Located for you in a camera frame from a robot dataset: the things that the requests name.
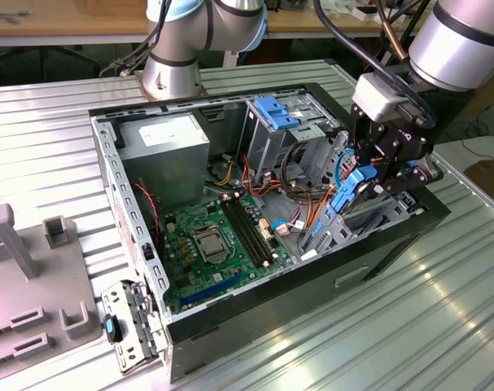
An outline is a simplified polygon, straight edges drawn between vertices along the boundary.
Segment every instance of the red wire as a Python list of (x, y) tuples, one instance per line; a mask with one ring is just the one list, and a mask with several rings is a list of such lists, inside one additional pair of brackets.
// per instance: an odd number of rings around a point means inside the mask
[(155, 202), (152, 200), (152, 195), (138, 183), (133, 183), (133, 186), (140, 189), (140, 191), (146, 195), (149, 203), (151, 204), (152, 212), (155, 215), (156, 245), (160, 245), (160, 218), (158, 217), (158, 212), (156, 211)]

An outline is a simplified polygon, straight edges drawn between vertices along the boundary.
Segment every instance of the metal bracket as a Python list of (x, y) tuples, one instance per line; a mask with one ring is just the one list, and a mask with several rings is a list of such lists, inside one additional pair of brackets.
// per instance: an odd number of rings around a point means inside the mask
[(121, 281), (104, 291), (102, 298), (106, 314), (122, 331), (122, 341), (115, 344), (120, 372), (129, 373), (156, 358), (165, 361), (168, 341), (145, 284)]

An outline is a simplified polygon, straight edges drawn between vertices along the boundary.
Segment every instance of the blue plastic clip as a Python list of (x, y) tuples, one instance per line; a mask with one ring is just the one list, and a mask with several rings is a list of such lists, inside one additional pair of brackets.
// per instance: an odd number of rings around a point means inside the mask
[(355, 198), (356, 189), (363, 182), (374, 178), (377, 175), (377, 170), (372, 165), (366, 165), (354, 169), (352, 173), (341, 184), (339, 191), (334, 199), (330, 202), (330, 206), (336, 213), (340, 213), (344, 206)]
[(313, 229), (312, 231), (312, 237), (314, 237), (315, 235), (317, 235), (317, 233), (319, 232), (319, 230), (322, 228), (323, 224), (322, 222), (318, 222), (316, 225), (315, 225), (315, 228)]
[(256, 98), (256, 107), (272, 124), (275, 130), (293, 128), (299, 125), (299, 121), (290, 116), (285, 107), (273, 97)]

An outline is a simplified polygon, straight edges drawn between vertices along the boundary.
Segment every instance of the black wire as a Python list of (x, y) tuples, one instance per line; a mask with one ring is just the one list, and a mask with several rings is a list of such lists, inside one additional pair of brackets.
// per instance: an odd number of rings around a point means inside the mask
[(417, 25), (418, 21), (420, 20), (422, 14), (426, 10), (427, 6), (429, 5), (429, 2), (431, 0), (422, 0), (420, 3), (420, 6), (418, 6), (417, 11), (413, 14), (413, 18), (408, 23), (408, 27), (406, 27), (406, 30), (404, 30), (404, 33), (402, 34), (402, 38), (400, 39), (400, 44), (404, 45), (406, 41), (409, 39), (409, 36), (411, 35), (411, 32)]
[(463, 147), (464, 147), (467, 151), (471, 152), (473, 155), (476, 155), (476, 156), (478, 156), (478, 157), (488, 157), (489, 159), (494, 160), (494, 157), (492, 157), (491, 155), (481, 155), (481, 154), (479, 154), (479, 153), (477, 153), (477, 152), (473, 151), (473, 150), (472, 150), (472, 149), (470, 149), (469, 147), (467, 147), (467, 146), (464, 144), (464, 139), (463, 139), (463, 138), (461, 138), (461, 139), (460, 139), (460, 142), (461, 142), (461, 145), (462, 145), (462, 146), (463, 146)]
[[(458, 121), (454, 121), (450, 126), (449, 128), (447, 128), (444, 133), (446, 136), (448, 136), (448, 138), (451, 140), (451, 141), (460, 141), (461, 142), (461, 145), (469, 152), (471, 152), (473, 155), (476, 155), (478, 157), (487, 157), (491, 160), (494, 160), (494, 158), (490, 155), (487, 155), (487, 154), (480, 154), (480, 153), (477, 153), (475, 151), (473, 151), (472, 149), (470, 149), (469, 147), (466, 146), (466, 144), (464, 143), (464, 140), (466, 139), (470, 139), (470, 138), (477, 138), (477, 137), (483, 137), (483, 136), (488, 136), (489, 135), (489, 127), (487, 126), (487, 124), (480, 120), (480, 116), (482, 116), (487, 110), (489, 110), (492, 106), (494, 106), (494, 103), (487, 106), (486, 108), (484, 108), (476, 117), (474, 120), (472, 121), (465, 121), (465, 120), (458, 120)], [(465, 138), (454, 138), (451, 134), (449, 134), (449, 130), (451, 129), (451, 126), (455, 126), (455, 125), (459, 125), (459, 124), (467, 124), (467, 127), (463, 130), (464, 134), (466, 135)]]
[[(291, 187), (290, 184), (288, 183), (288, 177), (286, 176), (286, 167), (288, 166), (288, 163), (294, 159), (294, 157), (299, 153), (299, 151), (304, 147), (306, 143), (299, 144), (298, 142), (295, 142), (288, 152), (285, 154), (285, 156), (282, 158), (281, 161), (281, 188), (285, 191), (286, 195), (288, 198), (295, 202), (308, 202), (308, 197), (306, 194), (301, 191), (299, 188)], [(310, 195), (310, 198), (312, 201), (317, 201), (320, 200), (326, 191), (309, 191), (308, 194)]]
[(409, 102), (415, 106), (420, 113), (425, 118), (425, 121), (419, 125), (421, 128), (430, 129), (436, 125), (436, 114), (432, 108), (420, 97), (418, 94), (411, 89), (408, 84), (402, 80), (397, 75), (388, 72), (382, 64), (378, 62), (372, 55), (365, 51), (360, 45), (354, 42), (352, 39), (348, 38), (343, 32), (341, 32), (326, 16), (324, 10), (322, 9), (321, 0), (313, 0), (313, 5), (315, 6), (315, 12), (319, 20), (334, 34), (334, 36), (341, 41), (353, 54), (357, 55), (359, 58), (364, 60), (366, 63), (370, 64), (371, 67), (378, 72), (379, 76), (389, 84), (389, 86), (394, 87), (399, 92), (404, 94), (408, 98)]
[[(128, 53), (125, 57), (120, 59), (115, 59), (112, 63), (110, 63), (107, 67), (105, 67), (98, 77), (102, 77), (105, 72), (111, 69), (117, 69), (121, 65), (125, 65), (129, 67), (129, 71), (132, 72), (140, 63), (146, 59), (152, 50), (158, 45), (160, 41), (160, 34), (164, 27), (165, 20), (167, 18), (168, 9), (171, 7), (172, 0), (163, 0), (160, 8), (160, 15), (158, 17), (158, 24), (151, 31), (151, 33), (147, 36), (147, 38), (133, 51)], [(155, 42), (152, 45), (147, 47), (147, 44), (151, 41), (151, 39), (156, 35)]]
[[(391, 17), (388, 17), (388, 21), (390, 22), (390, 24), (395, 23), (403, 14), (410, 11), (421, 1), (422, 0), (411, 0), (410, 2), (405, 3)], [(380, 32), (380, 35), (378, 36), (378, 40), (381, 42), (381, 47), (378, 50), (377, 55), (375, 56), (377, 57), (377, 59), (381, 59), (387, 51), (393, 54), (393, 50), (386, 39), (386, 34), (384, 33), (384, 30)], [(368, 68), (369, 65), (366, 65), (364, 72), (366, 72)]]

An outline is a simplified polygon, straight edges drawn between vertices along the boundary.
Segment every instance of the metal workbench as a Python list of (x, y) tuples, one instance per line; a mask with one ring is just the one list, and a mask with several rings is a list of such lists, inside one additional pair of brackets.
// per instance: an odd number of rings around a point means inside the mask
[[(211, 93), (316, 81), (346, 108), (352, 94), (349, 78), (323, 61), (202, 76)], [(134, 77), (0, 88), (0, 202), (11, 203), (17, 227), (57, 214), (75, 220), (100, 314), (101, 291), (133, 273), (86, 110), (144, 100)], [(494, 204), (450, 171), (430, 189), (452, 214), (386, 273), (176, 387), (494, 389)], [(176, 388), (155, 363), (122, 377), (105, 336), (0, 380), (2, 390), (71, 387)]]

